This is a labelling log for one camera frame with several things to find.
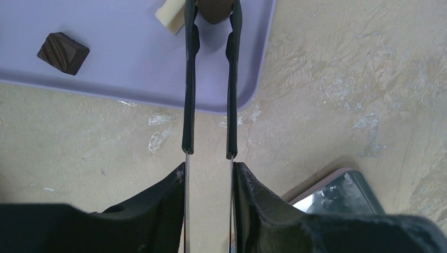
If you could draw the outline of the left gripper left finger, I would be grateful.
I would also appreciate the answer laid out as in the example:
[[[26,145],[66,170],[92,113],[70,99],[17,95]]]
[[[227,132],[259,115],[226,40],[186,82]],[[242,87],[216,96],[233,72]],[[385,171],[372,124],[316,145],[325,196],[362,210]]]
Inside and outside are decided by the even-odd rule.
[[[1,205],[1,252],[177,252],[184,171],[101,213],[61,203]]]

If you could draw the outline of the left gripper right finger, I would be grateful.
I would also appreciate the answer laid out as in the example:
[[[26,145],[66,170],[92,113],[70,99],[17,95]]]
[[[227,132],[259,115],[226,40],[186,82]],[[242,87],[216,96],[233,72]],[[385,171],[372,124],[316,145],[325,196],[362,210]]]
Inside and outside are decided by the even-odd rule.
[[[232,181],[237,252],[446,252],[446,236],[422,217],[307,214],[242,162]]]

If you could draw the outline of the black metal tongs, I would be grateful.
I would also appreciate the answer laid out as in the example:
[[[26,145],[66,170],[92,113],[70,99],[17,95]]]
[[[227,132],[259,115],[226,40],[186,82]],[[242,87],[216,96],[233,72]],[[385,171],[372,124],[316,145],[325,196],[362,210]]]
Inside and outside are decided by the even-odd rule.
[[[184,219],[183,219],[183,251],[191,251],[190,243],[190,194],[189,174],[190,156],[194,153],[195,105],[196,105],[196,55],[200,49],[198,27],[195,19],[199,12],[194,1],[186,1],[184,11],[184,28],[186,36],[186,92],[184,100],[184,118],[182,134],[182,150],[186,155],[184,169]],[[242,10],[240,1],[234,1],[229,15],[232,31],[229,33],[226,46],[226,58],[229,62],[227,90],[227,145],[226,158],[229,160],[229,171],[234,172],[234,158],[237,156],[237,82],[240,37],[242,30]]]

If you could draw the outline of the dark chocolate tray bottom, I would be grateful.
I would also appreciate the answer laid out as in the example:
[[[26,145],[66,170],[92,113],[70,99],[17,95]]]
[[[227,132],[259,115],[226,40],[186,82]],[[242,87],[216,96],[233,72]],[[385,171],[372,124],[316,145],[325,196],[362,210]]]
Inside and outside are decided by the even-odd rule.
[[[197,0],[201,16],[209,24],[219,24],[232,12],[234,0]]]

